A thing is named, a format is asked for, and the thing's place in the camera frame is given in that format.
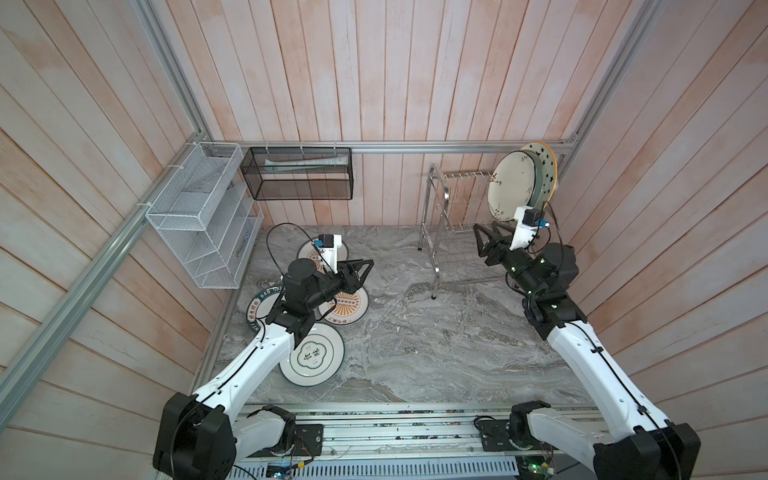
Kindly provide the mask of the mint green flower plate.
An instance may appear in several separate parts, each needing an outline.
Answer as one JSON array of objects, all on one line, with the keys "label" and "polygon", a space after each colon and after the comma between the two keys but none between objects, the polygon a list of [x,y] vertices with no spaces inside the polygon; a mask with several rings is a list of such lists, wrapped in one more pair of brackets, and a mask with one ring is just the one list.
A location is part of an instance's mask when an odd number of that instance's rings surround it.
[{"label": "mint green flower plate", "polygon": [[543,152],[537,150],[524,149],[523,152],[532,160],[534,166],[534,186],[528,206],[540,209],[546,200],[546,181],[548,175],[545,172],[546,158],[542,156]]}]

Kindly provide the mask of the cream plate with red berries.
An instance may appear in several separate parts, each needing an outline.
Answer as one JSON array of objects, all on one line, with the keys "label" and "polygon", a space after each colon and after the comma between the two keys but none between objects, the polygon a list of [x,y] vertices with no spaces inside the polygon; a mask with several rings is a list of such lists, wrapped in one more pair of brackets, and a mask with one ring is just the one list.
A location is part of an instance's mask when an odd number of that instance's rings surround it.
[{"label": "cream plate with red berries", "polygon": [[488,184],[487,201],[493,218],[510,222],[518,207],[527,206],[535,186],[533,159],[523,151],[505,156]]}]

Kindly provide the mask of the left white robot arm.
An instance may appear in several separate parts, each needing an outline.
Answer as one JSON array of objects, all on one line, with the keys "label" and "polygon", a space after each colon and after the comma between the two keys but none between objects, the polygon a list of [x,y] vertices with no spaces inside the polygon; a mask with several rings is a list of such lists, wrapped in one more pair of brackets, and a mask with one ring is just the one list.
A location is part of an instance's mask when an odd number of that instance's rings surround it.
[{"label": "left white robot arm", "polygon": [[344,342],[324,324],[320,308],[340,293],[360,290],[373,265],[341,261],[321,273],[310,259],[293,261],[256,337],[208,383],[167,401],[153,467],[172,479],[224,479],[251,454],[298,452],[293,413],[274,405],[246,417],[240,412],[275,367],[294,370],[310,383],[322,383],[339,370]]}]

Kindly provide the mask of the white plate green clover outline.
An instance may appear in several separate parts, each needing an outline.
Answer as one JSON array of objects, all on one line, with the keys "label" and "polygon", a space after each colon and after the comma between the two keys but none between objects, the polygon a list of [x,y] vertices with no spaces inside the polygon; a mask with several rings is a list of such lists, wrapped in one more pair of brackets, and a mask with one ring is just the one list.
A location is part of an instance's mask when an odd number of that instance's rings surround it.
[{"label": "white plate green clover outline", "polygon": [[300,387],[318,386],[331,379],[345,358],[345,344],[332,326],[315,324],[310,333],[280,362],[282,375]]}]

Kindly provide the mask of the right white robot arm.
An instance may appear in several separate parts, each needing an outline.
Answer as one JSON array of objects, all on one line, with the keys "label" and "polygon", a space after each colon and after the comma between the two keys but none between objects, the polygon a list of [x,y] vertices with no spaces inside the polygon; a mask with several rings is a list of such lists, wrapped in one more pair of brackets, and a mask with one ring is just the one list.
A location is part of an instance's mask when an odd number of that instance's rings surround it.
[{"label": "right white robot arm", "polygon": [[588,467],[599,479],[689,479],[701,440],[676,424],[632,382],[602,345],[567,289],[577,276],[572,246],[551,243],[537,255],[516,245],[509,228],[473,227],[478,254],[500,265],[522,296],[525,317],[582,383],[606,429],[580,423],[544,401],[512,407],[509,442],[518,450],[548,444]]}]

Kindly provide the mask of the white star patterned plate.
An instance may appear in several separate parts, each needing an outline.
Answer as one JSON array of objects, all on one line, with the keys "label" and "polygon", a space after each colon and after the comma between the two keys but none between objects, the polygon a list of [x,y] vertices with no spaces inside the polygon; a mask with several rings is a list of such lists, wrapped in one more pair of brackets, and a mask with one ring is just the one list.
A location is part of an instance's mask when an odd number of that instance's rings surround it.
[{"label": "white star patterned plate", "polygon": [[531,142],[525,145],[521,149],[521,151],[523,152],[524,149],[531,149],[531,150],[537,150],[539,152],[543,152],[542,156],[546,158],[545,172],[548,175],[548,178],[546,181],[545,192],[547,196],[543,204],[545,202],[549,202],[557,186],[557,179],[558,179],[557,155],[554,153],[554,151],[549,145],[541,141]]}]

